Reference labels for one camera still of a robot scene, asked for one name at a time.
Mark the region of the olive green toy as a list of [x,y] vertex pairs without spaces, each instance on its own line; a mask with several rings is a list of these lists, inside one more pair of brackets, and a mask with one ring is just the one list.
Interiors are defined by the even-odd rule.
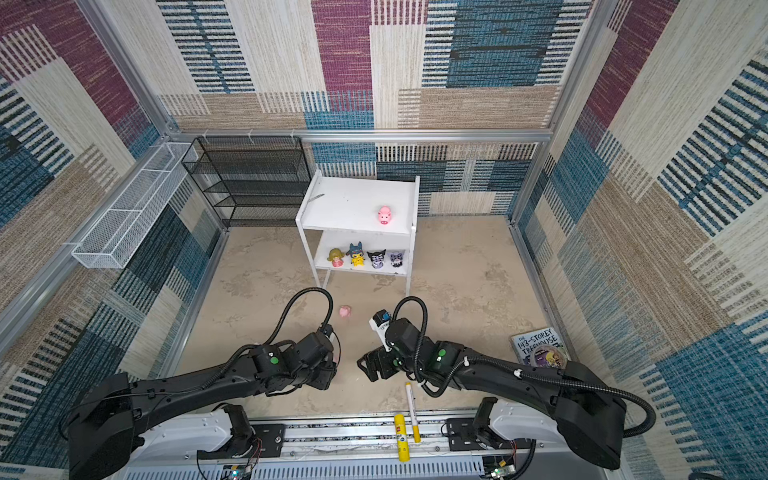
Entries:
[[329,251],[328,262],[333,268],[341,268],[344,265],[345,253],[339,248],[333,248]]

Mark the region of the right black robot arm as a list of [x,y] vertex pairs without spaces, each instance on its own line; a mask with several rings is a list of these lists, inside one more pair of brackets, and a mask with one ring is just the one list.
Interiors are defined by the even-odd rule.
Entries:
[[426,323],[414,326],[398,310],[381,310],[372,321],[381,345],[357,361],[370,381],[403,372],[431,398],[455,389],[520,403],[553,420],[570,450],[598,467],[618,469],[624,440],[645,434],[656,423],[648,401],[608,386],[581,363],[531,366],[460,343],[433,341]]

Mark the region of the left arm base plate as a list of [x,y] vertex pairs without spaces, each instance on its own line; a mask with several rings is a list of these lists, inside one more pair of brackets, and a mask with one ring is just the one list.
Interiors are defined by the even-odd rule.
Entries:
[[255,460],[277,458],[281,455],[286,425],[279,423],[236,426],[231,437],[217,449],[206,447],[198,451],[201,460]]

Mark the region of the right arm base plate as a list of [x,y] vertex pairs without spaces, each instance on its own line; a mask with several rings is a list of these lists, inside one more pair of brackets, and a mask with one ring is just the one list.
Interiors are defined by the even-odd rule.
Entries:
[[452,452],[528,449],[533,444],[532,439],[504,440],[489,427],[476,426],[473,418],[449,418],[440,431]]

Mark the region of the yellow blue figure toy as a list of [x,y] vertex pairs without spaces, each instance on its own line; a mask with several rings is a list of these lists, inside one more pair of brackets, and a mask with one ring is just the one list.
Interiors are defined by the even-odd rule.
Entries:
[[363,267],[365,264],[365,252],[363,250],[363,244],[359,241],[357,244],[351,243],[346,255],[350,258],[352,266],[354,268]]

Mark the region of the black-eared figure toy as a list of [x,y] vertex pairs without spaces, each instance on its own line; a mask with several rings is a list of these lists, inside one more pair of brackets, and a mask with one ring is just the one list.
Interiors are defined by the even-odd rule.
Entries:
[[370,259],[371,266],[378,270],[382,269],[385,265],[386,260],[386,250],[378,250],[378,251],[367,251],[367,255]]

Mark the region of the purple-eared black figure toy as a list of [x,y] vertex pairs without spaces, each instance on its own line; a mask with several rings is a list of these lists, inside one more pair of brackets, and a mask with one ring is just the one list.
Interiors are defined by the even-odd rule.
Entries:
[[401,269],[404,265],[405,251],[392,250],[388,252],[389,261],[392,268]]

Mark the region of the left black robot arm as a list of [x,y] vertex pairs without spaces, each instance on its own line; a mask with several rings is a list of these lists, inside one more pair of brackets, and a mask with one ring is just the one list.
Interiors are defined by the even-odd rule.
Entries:
[[249,396],[281,396],[304,386],[329,388],[336,375],[328,310],[319,327],[300,341],[245,344],[222,364],[191,373],[132,381],[114,374],[81,393],[62,417],[68,441],[69,476],[104,479],[124,467],[143,434],[168,420],[216,402]]

